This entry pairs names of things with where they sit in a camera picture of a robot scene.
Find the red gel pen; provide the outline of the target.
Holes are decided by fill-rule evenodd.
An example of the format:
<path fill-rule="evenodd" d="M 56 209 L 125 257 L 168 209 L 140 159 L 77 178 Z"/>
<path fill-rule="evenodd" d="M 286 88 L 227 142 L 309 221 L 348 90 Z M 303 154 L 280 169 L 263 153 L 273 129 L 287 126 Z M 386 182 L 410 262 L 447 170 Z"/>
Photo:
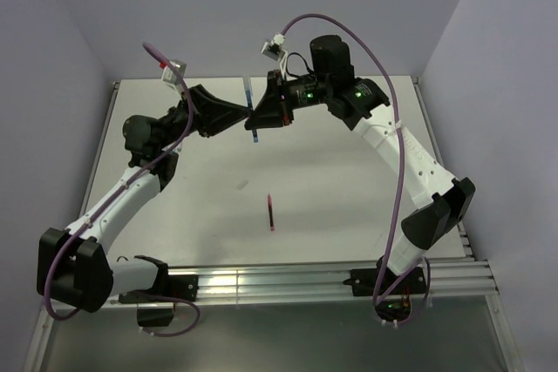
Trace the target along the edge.
<path fill-rule="evenodd" d="M 268 205 L 268 213 L 269 213 L 269 230 L 271 232 L 274 232 L 276 228 L 275 228 L 275 221 L 274 221 L 273 201 L 270 193 L 268 193 L 267 195 L 267 205 Z"/>

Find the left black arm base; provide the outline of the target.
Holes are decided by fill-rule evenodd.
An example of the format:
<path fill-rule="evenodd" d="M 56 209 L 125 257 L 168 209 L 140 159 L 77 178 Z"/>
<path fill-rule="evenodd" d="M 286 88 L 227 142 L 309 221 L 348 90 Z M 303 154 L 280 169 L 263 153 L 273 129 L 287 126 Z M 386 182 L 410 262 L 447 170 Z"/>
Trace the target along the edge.
<path fill-rule="evenodd" d="M 165 302 L 171 303 L 170 308 L 138 308 L 136 321 L 140 329 L 157 337 L 175 337 L 192 331 L 200 321 L 201 310 L 195 304 L 199 289 L 199 276 L 197 274 L 169 275 L 161 287 L 149 290 L 131 291 L 118 296 L 120 304 L 148 304 Z M 180 331 L 164 332 L 177 314 L 180 304 L 194 310 L 191 323 Z"/>

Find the blue pen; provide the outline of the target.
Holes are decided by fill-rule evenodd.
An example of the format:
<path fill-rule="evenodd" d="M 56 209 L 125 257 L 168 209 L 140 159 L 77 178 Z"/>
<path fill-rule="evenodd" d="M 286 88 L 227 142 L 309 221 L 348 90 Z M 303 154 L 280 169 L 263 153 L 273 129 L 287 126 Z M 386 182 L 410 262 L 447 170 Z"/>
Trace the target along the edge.
<path fill-rule="evenodd" d="M 247 100 L 248 110 L 251 112 L 251 111 L 253 111 L 252 92 L 251 92 L 251 89 L 249 87 L 246 87 L 246 86 L 244 88 L 244 91 L 245 91 L 245 96 L 246 96 L 246 100 Z M 253 137 L 254 143 L 258 144 L 259 138 L 258 138 L 257 130 L 251 130 L 251 132 L 252 132 L 252 137 Z"/>

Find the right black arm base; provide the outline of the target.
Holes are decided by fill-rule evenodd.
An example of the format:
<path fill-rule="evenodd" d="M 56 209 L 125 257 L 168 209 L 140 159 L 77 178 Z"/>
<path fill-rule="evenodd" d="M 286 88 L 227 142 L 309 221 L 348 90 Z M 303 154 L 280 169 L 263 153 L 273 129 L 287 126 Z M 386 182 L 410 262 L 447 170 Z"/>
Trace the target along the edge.
<path fill-rule="evenodd" d="M 389 269 L 385 271 L 374 303 L 376 315 L 383 325 L 396 328 L 427 307 L 431 285 L 429 273 L 429 269 L 425 273 L 421 267 L 401 276 Z M 343 284 L 351 288 L 354 297 L 368 297 L 374 295 L 378 277 L 378 267 L 351 269 Z"/>

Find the aluminium frame rail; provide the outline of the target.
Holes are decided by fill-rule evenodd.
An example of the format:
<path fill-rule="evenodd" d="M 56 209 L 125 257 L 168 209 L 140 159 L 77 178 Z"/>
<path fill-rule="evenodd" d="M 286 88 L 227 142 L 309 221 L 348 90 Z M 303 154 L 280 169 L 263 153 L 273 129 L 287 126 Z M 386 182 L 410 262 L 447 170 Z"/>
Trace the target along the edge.
<path fill-rule="evenodd" d="M 431 263 L 430 297 L 498 293 L 486 261 Z M 169 294 L 199 305 L 349 301 L 372 296 L 377 269 L 366 263 L 326 263 L 237 269 L 171 268 Z"/>

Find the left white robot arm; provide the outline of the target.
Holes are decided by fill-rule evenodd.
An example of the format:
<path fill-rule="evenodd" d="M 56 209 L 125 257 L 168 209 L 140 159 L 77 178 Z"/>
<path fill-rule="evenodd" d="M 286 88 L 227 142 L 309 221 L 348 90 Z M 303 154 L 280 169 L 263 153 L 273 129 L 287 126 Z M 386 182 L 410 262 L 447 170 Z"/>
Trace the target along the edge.
<path fill-rule="evenodd" d="M 111 264 L 108 250 L 173 179 L 179 159 L 175 149 L 190 132 L 210 138 L 249 114 L 247 106 L 219 99 L 196 85 L 165 116 L 133 115 L 124 122 L 122 134 L 131 159 L 122 177 L 78 220 L 63 230 L 50 228 L 40 238 L 37 291 L 52 317 L 58 317 L 54 301 L 94 313 L 116 294 L 140 292 L 149 301 L 167 297 L 166 262 L 139 255 Z"/>

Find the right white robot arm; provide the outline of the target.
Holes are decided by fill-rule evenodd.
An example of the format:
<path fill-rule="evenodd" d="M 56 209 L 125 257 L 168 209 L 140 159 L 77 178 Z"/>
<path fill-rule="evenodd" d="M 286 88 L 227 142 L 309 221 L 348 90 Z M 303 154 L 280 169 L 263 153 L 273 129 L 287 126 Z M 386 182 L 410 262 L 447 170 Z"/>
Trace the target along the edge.
<path fill-rule="evenodd" d="M 475 186 L 447 171 L 396 117 L 388 96 L 372 80 L 356 76 L 350 49 L 341 37 L 326 35 L 310 43 L 312 68 L 308 74 L 287 74 L 285 37 L 278 33 L 262 46 L 262 54 L 279 64 L 270 71 L 266 90 L 250 113 L 245 128 L 255 131 L 282 128 L 297 109 L 326 105 L 351 132 L 363 138 L 398 175 L 398 186 L 408 192 L 415 210 L 391 231 L 388 256 L 377 274 L 386 293 L 397 293 L 407 282 L 407 270 L 465 215 Z"/>

